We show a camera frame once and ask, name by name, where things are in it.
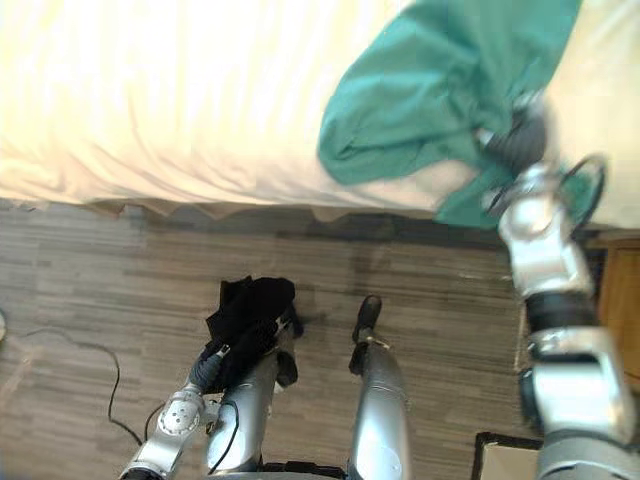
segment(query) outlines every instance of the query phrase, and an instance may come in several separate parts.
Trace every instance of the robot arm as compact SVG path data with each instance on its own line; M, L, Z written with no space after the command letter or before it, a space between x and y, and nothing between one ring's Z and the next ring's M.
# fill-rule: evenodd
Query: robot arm
M205 404L197 385L175 392L158 415L156 430L138 449L120 476L128 480L167 480L200 425L215 422L218 405Z
M483 135L522 172L493 207L501 213L499 233L531 331L533 367L521 373L520 388L523 413L545 439L538 479L637 480L640 460L628 448L636 424L633 399L614 342L595 313L559 175L540 157L522 155L526 141L539 140L524 133L509 139L511 145ZM514 144L518 148L509 148Z

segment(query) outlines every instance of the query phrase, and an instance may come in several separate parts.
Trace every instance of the wire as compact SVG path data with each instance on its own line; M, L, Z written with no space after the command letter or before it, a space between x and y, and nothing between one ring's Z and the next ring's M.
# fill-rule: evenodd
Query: wire
M24 335L20 335L19 338L32 337L34 335L39 335L41 333L51 333L51 334L54 334L54 335L58 335L58 336L64 338L69 343L71 343L73 345L76 345L79 348L100 350L100 351L106 353L107 355L109 355L111 357L111 360L113 360L113 364L116 366L116 380L113 383L113 389L111 390L111 396L109 397L109 406L107 408L107 419L109 420L109 423L113 423L114 425L119 426L125 432L127 432L129 435L131 435L131 437L135 440L135 442L138 444L138 446L142 445L142 440L140 440L140 437L138 436L138 434L136 432L134 432L131 428L129 428L129 426L127 424L121 422L120 420L117 420L117 419L113 418L113 415L112 415L112 412L113 412L113 400L114 400L114 398L116 396L116 391L118 390L118 385L120 384L120 362L118 362L118 357L113 352L113 350L110 350L107 347L105 347L104 345L100 345L98 343L79 342L79 341L74 340L73 338L71 338L71 336L69 336L69 334L66 333L65 331L59 330L59 329L53 328L53 327L39 328L37 330L34 330L33 332L29 332L29 333L26 333Z
M154 408L153 411L147 417L147 420L144 422L144 441L145 442L149 440L149 423L151 423L151 419L156 413L160 411L162 407L164 407L164 405L165 405L164 403L161 403L156 408Z
M597 169L597 180L595 184L595 188L592 193L591 201L589 206L585 210L585 212L580 216L578 221L576 222L575 230L581 229L584 225L591 220L591 216L595 212L598 204L600 203L600 199L602 198L602 193L604 192L604 186L607 182L607 162L606 159L602 155L593 154L588 157L580 160L576 165L569 170L563 177L560 182L560 186L562 187L567 180L575 176L580 170L582 170L587 165L594 165Z
M233 445L233 441L236 439L236 433L238 433L238 429L240 428L240 412L238 411L238 405L236 405L236 402L234 402L233 400L227 400L225 402L222 402L220 404L220 407L223 407L225 405L229 405L229 406L233 407L233 409L235 410L235 412L236 412L236 426L233 427L233 433L231 434L231 438L229 439L229 444L227 445L227 448L224 450L224 453L218 459L216 464L213 467L211 467L211 469L209 470L207 475L211 475L213 472L215 472L216 469L222 463L222 461L226 458L227 454L229 453L229 450L231 450L231 445Z

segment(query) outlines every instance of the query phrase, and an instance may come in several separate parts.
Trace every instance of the wooden floor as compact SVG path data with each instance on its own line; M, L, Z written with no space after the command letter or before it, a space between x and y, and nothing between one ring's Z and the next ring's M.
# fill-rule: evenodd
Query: wooden floor
M218 222L194 209L170 220L137 209L118 220L63 206L2 211L0 465L10 479L108 479L136 450L105 419L114 371L104 353L17 335L51 326L115 350L114 414L141 432L207 341L220 281L253 274L292 279L308 322L300 381L274 402L267 460L344 465L359 391L350 332L363 296L377 293L380 332L409 385L416 478L466 480L476 433L531 436L513 368L518 306L506 254L491 244L384 215L322 225L284 209ZM178 478L202 475L203 437Z

